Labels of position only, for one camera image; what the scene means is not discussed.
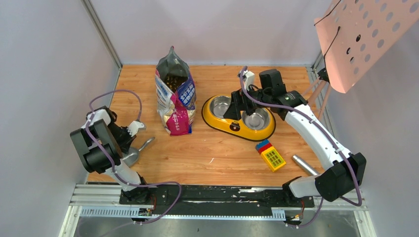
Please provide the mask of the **colourful toy brick block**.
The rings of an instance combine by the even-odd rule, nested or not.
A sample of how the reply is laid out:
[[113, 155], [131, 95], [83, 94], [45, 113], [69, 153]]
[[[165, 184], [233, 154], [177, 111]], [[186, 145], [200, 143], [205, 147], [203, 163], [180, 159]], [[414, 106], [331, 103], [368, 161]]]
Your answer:
[[272, 172], [276, 172], [286, 165], [286, 161], [282, 158], [282, 156], [269, 140], [266, 139], [256, 144], [255, 149]]

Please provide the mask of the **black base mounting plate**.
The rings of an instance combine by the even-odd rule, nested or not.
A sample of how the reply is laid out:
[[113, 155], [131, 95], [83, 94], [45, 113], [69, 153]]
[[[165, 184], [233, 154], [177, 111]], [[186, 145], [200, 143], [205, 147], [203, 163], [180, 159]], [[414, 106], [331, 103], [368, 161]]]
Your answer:
[[120, 194], [122, 205], [141, 205], [155, 214], [256, 217], [271, 216], [273, 208], [297, 212], [314, 207], [312, 197], [292, 198], [280, 187], [204, 186], [173, 184], [141, 188]]

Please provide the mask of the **cat food bag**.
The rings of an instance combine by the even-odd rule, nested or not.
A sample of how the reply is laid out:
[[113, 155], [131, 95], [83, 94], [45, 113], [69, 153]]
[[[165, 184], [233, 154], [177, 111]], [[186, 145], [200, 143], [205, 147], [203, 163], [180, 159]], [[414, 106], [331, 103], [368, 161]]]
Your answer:
[[[168, 75], [187, 77], [175, 93], [163, 82]], [[157, 112], [164, 129], [171, 136], [192, 133], [196, 114], [196, 87], [190, 68], [171, 46], [168, 54], [158, 61], [155, 69]]]

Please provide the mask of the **silver microphone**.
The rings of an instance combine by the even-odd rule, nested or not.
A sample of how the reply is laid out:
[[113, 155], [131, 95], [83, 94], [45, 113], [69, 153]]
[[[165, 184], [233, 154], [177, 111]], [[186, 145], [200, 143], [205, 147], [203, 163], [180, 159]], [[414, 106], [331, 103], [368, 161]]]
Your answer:
[[319, 175], [320, 174], [317, 170], [315, 170], [312, 166], [310, 166], [305, 160], [303, 160], [298, 155], [293, 155], [292, 159], [307, 174], [309, 174], [309, 175]]

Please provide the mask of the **metal food scoop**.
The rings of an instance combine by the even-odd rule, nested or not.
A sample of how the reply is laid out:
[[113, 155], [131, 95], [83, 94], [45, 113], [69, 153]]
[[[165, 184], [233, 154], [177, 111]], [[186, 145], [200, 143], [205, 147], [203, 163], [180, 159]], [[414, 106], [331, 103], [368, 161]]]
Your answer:
[[155, 140], [155, 137], [149, 138], [145, 141], [140, 148], [130, 147], [128, 153], [123, 155], [122, 161], [128, 166], [134, 166], [140, 158], [140, 153], [144, 150], [152, 141]]

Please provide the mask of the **pink perforated music stand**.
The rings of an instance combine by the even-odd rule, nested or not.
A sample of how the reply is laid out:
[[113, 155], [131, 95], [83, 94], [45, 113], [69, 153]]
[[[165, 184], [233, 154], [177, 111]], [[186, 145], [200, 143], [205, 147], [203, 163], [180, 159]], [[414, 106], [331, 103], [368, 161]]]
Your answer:
[[383, 94], [419, 79], [416, 0], [334, 0], [314, 20], [320, 52], [309, 104], [321, 118], [331, 92]]

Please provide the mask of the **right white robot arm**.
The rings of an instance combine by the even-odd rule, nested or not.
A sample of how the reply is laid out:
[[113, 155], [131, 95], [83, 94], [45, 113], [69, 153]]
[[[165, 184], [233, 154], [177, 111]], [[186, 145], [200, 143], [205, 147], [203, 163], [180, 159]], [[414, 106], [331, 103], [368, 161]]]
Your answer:
[[295, 206], [303, 197], [317, 196], [332, 202], [338, 198], [349, 202], [345, 194], [354, 190], [361, 206], [360, 185], [366, 167], [361, 153], [352, 153], [337, 141], [320, 123], [308, 102], [296, 90], [287, 91], [281, 73], [270, 69], [259, 74], [261, 88], [253, 85], [254, 75], [244, 66], [238, 73], [241, 88], [231, 93], [231, 103], [223, 115], [240, 120], [242, 114], [252, 115], [258, 108], [268, 108], [294, 128], [321, 162], [324, 172], [297, 177], [283, 185], [283, 202]]

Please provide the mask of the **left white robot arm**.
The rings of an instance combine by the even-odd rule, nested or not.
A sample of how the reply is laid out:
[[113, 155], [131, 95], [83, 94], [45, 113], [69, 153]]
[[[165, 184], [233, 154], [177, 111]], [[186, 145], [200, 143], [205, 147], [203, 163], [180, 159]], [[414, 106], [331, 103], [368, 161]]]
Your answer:
[[87, 172], [106, 174], [118, 182], [124, 192], [132, 191], [139, 204], [151, 199], [151, 190], [136, 171], [123, 161], [138, 132], [146, 125], [138, 120], [129, 126], [116, 124], [117, 114], [100, 107], [86, 115], [85, 124], [70, 133], [70, 138]]

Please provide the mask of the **aluminium frame rail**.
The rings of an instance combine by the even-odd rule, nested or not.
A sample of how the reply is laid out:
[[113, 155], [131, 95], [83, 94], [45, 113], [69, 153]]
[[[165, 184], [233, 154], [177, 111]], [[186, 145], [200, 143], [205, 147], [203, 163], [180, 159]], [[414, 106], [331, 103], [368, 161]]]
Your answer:
[[323, 214], [337, 211], [352, 213], [354, 226], [362, 237], [374, 237], [368, 208], [350, 204], [355, 192], [346, 200], [322, 201], [319, 197], [291, 199], [280, 187], [160, 185], [150, 189], [148, 201], [123, 197], [115, 183], [76, 185], [60, 235], [69, 237], [80, 217], [119, 217], [152, 220], [157, 217], [180, 220], [306, 221], [311, 211]]

